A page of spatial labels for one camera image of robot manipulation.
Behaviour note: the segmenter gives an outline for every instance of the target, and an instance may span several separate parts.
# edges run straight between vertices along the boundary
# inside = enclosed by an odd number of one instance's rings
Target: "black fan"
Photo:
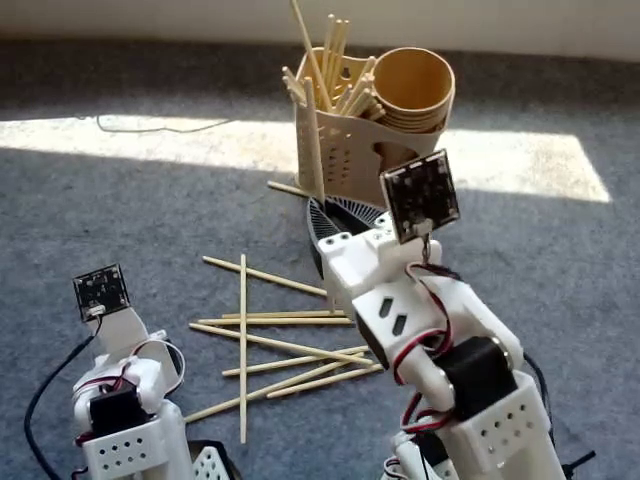
[[[385,212],[384,209],[350,200],[344,197],[326,197],[323,205],[315,198],[307,203],[307,228],[311,241],[311,254],[318,273],[322,277],[322,259],[318,251],[318,242],[340,232],[352,235],[375,228],[375,220]]]

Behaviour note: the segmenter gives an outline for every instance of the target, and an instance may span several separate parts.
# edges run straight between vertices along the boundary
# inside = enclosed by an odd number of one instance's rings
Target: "wall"
[[[300,0],[321,41],[328,13],[351,43],[640,60],[636,0]],[[9,36],[299,41],[287,0],[2,0]]]

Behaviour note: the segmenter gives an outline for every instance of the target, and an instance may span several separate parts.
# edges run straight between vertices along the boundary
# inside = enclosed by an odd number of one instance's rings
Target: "hole in bracket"
[[[396,337],[402,333],[404,330],[404,326],[407,323],[407,316],[405,314],[400,314],[396,317],[396,322],[393,324],[393,333]]]
[[[393,298],[391,297],[384,298],[384,300],[382,301],[382,305],[380,305],[380,312],[378,313],[378,315],[380,315],[380,318],[384,318],[387,315],[389,315],[392,304],[393,304]]]

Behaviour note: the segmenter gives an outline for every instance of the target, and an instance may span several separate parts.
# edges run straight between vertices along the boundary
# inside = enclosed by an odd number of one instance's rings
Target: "gray carpet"
[[[256,268],[320,283],[304,202],[265,186],[291,182],[295,171],[279,69],[300,54],[0,44],[1,478],[43,477],[21,421],[46,372],[86,335],[73,276],[122,264],[140,316],[185,351],[186,384],[174,398],[185,413],[237,395],[237,383],[219,374],[237,366],[236,343],[186,327],[237,308],[237,275],[203,265],[201,255],[238,261],[246,252]],[[598,458],[580,480],[636,480],[640,66],[447,57],[458,94],[443,146],[463,216],[437,235],[446,260],[545,370],[561,458],[593,448]],[[118,115],[105,119],[110,125],[129,121],[122,115],[233,122],[192,135],[107,134],[84,118],[97,114]],[[253,311],[321,305],[250,282]],[[326,348],[362,343],[351,329],[261,333]],[[249,350],[250,363],[276,358],[286,355]],[[83,354],[62,373],[34,419],[64,475],[83,464],[71,443],[70,388],[90,362]],[[250,389],[294,371],[251,377]],[[379,375],[251,404],[246,446],[236,411],[194,424],[188,435],[224,441],[248,479],[373,479],[409,395]]]

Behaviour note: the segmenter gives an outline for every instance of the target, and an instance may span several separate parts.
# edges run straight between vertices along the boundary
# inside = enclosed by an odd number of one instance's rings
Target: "paper cup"
[[[451,66],[422,48],[398,48],[382,55],[374,70],[374,92],[387,114],[380,123],[429,131],[449,114],[455,91]]]

